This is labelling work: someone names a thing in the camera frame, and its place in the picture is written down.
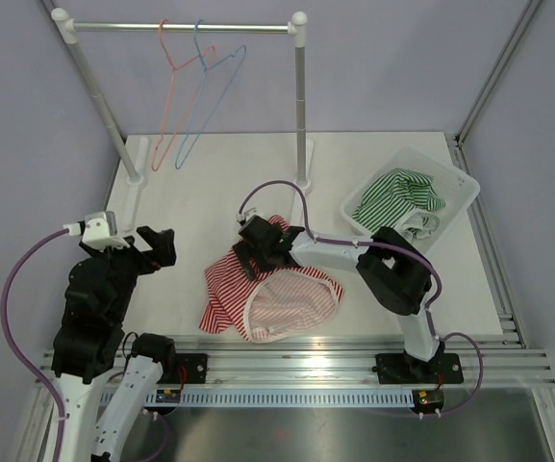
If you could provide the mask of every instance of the clothing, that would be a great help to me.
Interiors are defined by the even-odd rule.
[[[432,184],[429,175],[395,168],[363,193],[352,218],[372,233],[388,226],[409,240],[429,237],[440,226],[440,218],[431,212],[445,207]]]
[[[288,228],[279,216],[268,221]],[[205,270],[209,303],[202,330],[217,334],[234,325],[247,341],[273,342],[328,321],[343,297],[343,288],[319,269],[256,272],[249,280],[232,249]]]

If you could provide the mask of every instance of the wire hanger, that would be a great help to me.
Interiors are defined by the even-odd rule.
[[[186,130],[185,137],[183,138],[183,141],[181,141],[181,145],[179,146],[179,148],[177,150],[176,158],[174,160],[174,167],[177,170],[180,169],[183,166],[183,164],[187,160],[190,152],[192,151],[193,147],[195,146],[196,142],[198,141],[200,136],[202,136],[202,134],[204,133],[205,129],[207,128],[207,125],[209,124],[209,121],[211,120],[211,117],[213,117],[213,114],[217,110],[217,107],[219,106],[219,103],[221,103],[221,100],[225,96],[226,92],[232,86],[232,83],[234,82],[235,78],[237,77],[237,74],[239,73],[240,67],[242,66],[243,62],[245,61],[245,57],[247,56],[247,46],[241,45],[239,48],[237,48],[237,50],[234,53],[231,53],[231,54],[225,56],[224,58],[222,58],[221,60],[217,61],[214,64],[207,64],[204,60],[204,57],[202,56],[202,53],[200,52],[200,45],[198,44],[198,37],[197,37],[198,24],[200,24],[201,22],[202,22],[202,19],[198,19],[196,21],[194,27],[193,27],[193,44],[196,47],[196,51],[198,53],[198,59],[200,60],[200,63],[202,64],[202,68],[203,68],[202,81],[200,82],[200,91],[198,92],[198,96],[195,100],[195,103],[193,104],[193,109],[191,110],[191,116],[189,117],[189,120],[188,120],[188,128]],[[190,136],[189,132],[191,130],[191,126],[192,126],[193,122],[196,119],[196,112],[197,112],[197,109],[198,109],[198,101],[201,100],[202,91],[205,88],[205,84],[207,82],[207,75],[208,75],[209,71],[211,71],[212,69],[215,69],[220,64],[225,63],[228,60],[234,59],[237,55],[242,55],[242,58],[240,59],[240,62],[237,65],[237,68],[232,73],[232,77],[230,77],[230,80],[228,81],[228,84],[226,85],[226,88],[223,90],[223,92],[219,96],[219,99],[217,99],[216,104],[214,105],[213,109],[209,113],[209,116],[205,119],[204,123],[200,127],[199,132],[197,134],[195,134],[195,136],[193,137],[193,141],[191,142],[191,145],[189,146],[189,148],[185,151],[185,154],[183,155],[183,158],[181,158],[181,153],[183,152],[183,150],[186,146],[186,143],[188,141],[188,138]]]
[[[158,159],[158,151],[160,150],[160,146],[162,145],[162,142],[164,141],[165,126],[168,122],[168,116],[170,114],[170,104],[171,104],[171,101],[172,101],[172,96],[174,95],[174,82],[175,82],[175,75],[176,75],[177,71],[183,69],[184,67],[187,67],[188,65],[190,65],[194,61],[198,60],[199,58],[203,58],[203,55],[204,55],[204,57],[206,57],[209,54],[209,52],[212,52],[211,57],[209,58],[209,65],[214,63],[215,58],[216,58],[215,46],[211,45],[211,46],[208,46],[207,48],[205,48],[204,52],[201,55],[196,54],[190,60],[187,60],[183,64],[177,66],[172,61],[172,58],[170,58],[170,54],[168,53],[168,49],[166,48],[165,43],[164,43],[163,28],[164,28],[164,24],[166,22],[168,22],[167,19],[162,19],[162,21],[160,22],[160,28],[158,30],[158,34],[159,34],[159,38],[160,38],[160,45],[162,46],[162,49],[165,53],[165,58],[168,61],[168,64],[170,64],[171,75],[170,75],[170,85],[168,87],[168,97],[166,98],[166,101],[165,101],[164,115],[162,116],[162,124],[160,126],[160,139],[158,140],[157,144],[155,145],[155,149],[153,150],[153,161],[151,162],[151,168],[153,169],[153,171],[158,171],[160,169],[160,167],[162,166],[162,162],[164,161],[165,156],[167,155],[168,151],[170,150],[170,146],[172,146],[172,143],[174,142],[174,139],[179,134],[179,132],[183,129],[186,122],[189,120],[189,115],[191,114],[191,110],[193,109],[193,106],[195,105],[195,102],[198,99],[198,93],[200,91],[200,84],[198,84],[198,87],[196,88],[196,91],[194,92],[193,96],[191,97],[191,101],[189,102],[188,106],[186,107],[185,111],[183,112],[183,115],[181,115],[181,117],[179,118],[179,120],[177,121],[177,123],[174,127],[174,131],[172,132],[172,136],[170,137],[170,141],[168,142],[168,145],[165,147],[164,152],[162,153],[162,155]]]

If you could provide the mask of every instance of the lavender wall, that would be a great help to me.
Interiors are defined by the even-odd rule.
[[[102,207],[115,160],[41,5],[0,0],[0,292],[25,249]],[[59,238],[13,287],[13,332],[33,359],[52,345],[67,272],[79,257],[74,240]],[[0,460],[11,460],[32,383],[0,328]]]
[[[310,130],[443,130],[455,133],[526,0],[58,0],[72,17],[103,21],[287,23],[309,15]],[[82,33],[80,42],[121,126],[156,133],[169,67],[156,33]],[[247,60],[210,132],[294,130],[294,51],[285,36],[201,35],[221,56],[247,43]],[[167,35],[177,63],[193,56],[190,34]],[[232,67],[215,70],[203,114]],[[200,67],[179,73],[175,116]]]
[[[555,1],[466,143],[526,331],[555,372]]]

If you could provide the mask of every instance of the white tabletop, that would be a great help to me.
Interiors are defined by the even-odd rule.
[[[339,213],[343,199],[399,148],[411,147],[450,163],[442,133],[312,133],[315,142],[308,195],[315,231],[351,235]],[[150,156],[159,137],[151,140]],[[136,155],[139,136],[127,140]],[[158,172],[147,165],[148,184],[142,191],[136,225],[160,231],[173,228],[177,263],[141,276],[125,320],[126,331],[167,335],[207,335],[239,339],[234,328],[213,336],[198,328],[207,303],[204,269],[238,240],[235,213],[247,194],[264,181],[292,179],[296,172],[294,134],[204,135],[187,162],[175,170],[172,151]],[[109,210],[117,213],[127,193],[126,173],[119,166]],[[250,203],[265,215],[290,215],[293,191],[269,187]],[[473,231],[463,217],[439,244],[431,262],[444,290],[434,305],[441,334],[452,331],[475,336],[501,335]],[[338,313],[306,335],[394,336],[400,334],[396,315],[382,308],[358,274],[326,269],[345,288]]]

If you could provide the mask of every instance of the plastic basket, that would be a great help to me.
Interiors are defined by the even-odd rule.
[[[375,173],[342,202],[341,214],[357,234],[368,236],[373,234],[371,230],[366,229],[352,218],[352,214],[363,200],[363,193],[380,176],[395,168],[407,168],[432,176],[433,189],[446,202],[443,209],[434,212],[441,221],[440,227],[435,233],[426,239],[412,241],[412,245],[420,253],[426,255],[448,234],[458,218],[465,214],[480,192],[480,185],[472,177],[451,164],[416,151],[412,147],[403,147],[380,165]]]

